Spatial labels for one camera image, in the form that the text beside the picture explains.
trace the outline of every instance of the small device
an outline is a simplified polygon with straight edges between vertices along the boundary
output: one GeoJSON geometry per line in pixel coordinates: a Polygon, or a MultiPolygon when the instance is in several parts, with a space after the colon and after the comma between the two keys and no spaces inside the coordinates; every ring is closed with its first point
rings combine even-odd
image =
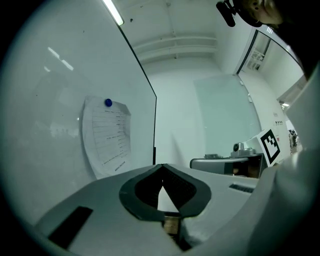
{"type": "Polygon", "coordinates": [[[236,22],[233,16],[235,16],[237,13],[250,26],[253,26],[256,28],[259,28],[262,26],[261,22],[252,18],[248,14],[248,12],[243,9],[239,0],[233,0],[233,5],[234,6],[230,4],[229,0],[219,1],[216,4],[216,8],[222,14],[225,22],[228,24],[229,27],[234,27],[236,25],[236,22]]]}

